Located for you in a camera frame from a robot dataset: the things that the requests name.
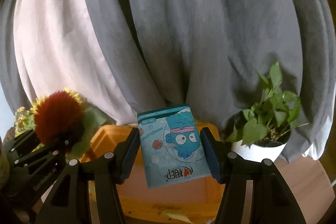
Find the orange plastic crate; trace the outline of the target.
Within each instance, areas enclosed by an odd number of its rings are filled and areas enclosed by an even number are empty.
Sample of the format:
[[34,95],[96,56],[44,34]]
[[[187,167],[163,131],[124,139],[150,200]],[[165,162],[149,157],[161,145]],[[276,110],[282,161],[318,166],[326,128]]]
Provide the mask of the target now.
[[[91,139],[88,155],[102,156],[125,141],[132,126],[105,125]],[[125,217],[130,221],[160,223],[206,223],[213,221],[221,203],[224,185],[211,175],[196,180],[149,189],[142,153],[139,150],[133,169],[117,191]]]

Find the grey curtain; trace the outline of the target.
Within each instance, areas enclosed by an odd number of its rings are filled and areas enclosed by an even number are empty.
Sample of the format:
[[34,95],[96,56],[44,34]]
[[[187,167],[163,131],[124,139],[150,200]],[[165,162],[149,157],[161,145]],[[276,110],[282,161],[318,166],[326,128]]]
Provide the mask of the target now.
[[[29,107],[14,49],[17,0],[1,0],[1,88],[11,110]],[[281,157],[319,159],[335,101],[335,27],[327,0],[84,0],[108,67],[135,114],[187,103],[228,132],[260,96],[258,76],[279,62],[301,97]]]

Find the white sheer curtain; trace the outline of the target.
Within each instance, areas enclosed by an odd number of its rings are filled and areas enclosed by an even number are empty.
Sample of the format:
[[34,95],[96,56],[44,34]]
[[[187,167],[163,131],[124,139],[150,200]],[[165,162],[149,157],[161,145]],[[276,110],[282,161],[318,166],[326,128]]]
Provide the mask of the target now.
[[103,56],[84,0],[17,0],[14,49],[29,102],[68,88],[115,124],[136,122]]

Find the blue cartoon tissue pack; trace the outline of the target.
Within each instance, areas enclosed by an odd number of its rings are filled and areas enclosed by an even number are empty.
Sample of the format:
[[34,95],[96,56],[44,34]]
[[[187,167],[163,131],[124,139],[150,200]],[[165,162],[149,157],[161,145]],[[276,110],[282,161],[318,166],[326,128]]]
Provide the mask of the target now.
[[210,175],[189,105],[137,114],[143,167],[150,189]]

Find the green potted plant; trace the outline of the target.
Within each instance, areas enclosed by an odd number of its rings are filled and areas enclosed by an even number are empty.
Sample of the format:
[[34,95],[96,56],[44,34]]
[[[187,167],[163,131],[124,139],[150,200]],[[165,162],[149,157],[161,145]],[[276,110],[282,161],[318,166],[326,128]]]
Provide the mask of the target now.
[[308,125],[299,123],[299,95],[281,87],[283,75],[278,61],[270,66],[267,75],[259,75],[259,80],[260,100],[234,117],[232,133],[224,139],[226,143],[277,147],[288,142],[293,129]]

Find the white ribbed plant pot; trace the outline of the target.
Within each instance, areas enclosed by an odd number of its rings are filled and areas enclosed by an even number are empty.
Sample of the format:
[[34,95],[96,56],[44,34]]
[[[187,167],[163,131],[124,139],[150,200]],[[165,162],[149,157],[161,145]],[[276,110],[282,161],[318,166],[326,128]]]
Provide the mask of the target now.
[[261,162],[263,159],[270,159],[275,161],[284,150],[290,135],[289,131],[276,141],[244,137],[242,140],[232,143],[231,150],[246,160]]

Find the red furry plush toy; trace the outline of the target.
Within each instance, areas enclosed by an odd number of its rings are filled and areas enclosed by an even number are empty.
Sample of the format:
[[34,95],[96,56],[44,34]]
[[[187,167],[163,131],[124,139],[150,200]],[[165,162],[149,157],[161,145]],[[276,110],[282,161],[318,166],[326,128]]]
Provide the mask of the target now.
[[68,89],[56,91],[38,98],[31,111],[35,133],[43,145],[81,139],[84,132],[84,106],[78,93]]

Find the sunflower bouquet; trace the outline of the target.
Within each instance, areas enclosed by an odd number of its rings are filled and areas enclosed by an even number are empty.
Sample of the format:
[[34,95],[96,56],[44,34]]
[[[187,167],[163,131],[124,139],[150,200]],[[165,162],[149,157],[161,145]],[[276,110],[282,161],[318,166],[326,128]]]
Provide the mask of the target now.
[[14,133],[19,136],[34,130],[38,147],[67,141],[68,159],[97,159],[91,139],[108,121],[107,115],[91,105],[78,92],[64,88],[37,98],[30,109],[20,107],[15,112]]

